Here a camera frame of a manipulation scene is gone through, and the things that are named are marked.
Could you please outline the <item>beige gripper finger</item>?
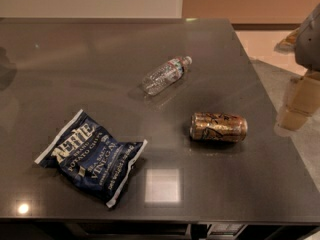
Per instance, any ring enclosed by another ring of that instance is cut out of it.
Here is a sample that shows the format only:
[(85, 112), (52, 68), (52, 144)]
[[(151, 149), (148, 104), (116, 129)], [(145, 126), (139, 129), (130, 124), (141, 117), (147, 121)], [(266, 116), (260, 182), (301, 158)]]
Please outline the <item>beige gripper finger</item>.
[(299, 29), (293, 30), (284, 39), (278, 43), (278, 47), (282, 50), (293, 50), (296, 44)]
[(320, 108), (320, 72), (307, 71), (292, 77), (287, 85), (277, 125), (290, 131), (299, 130)]

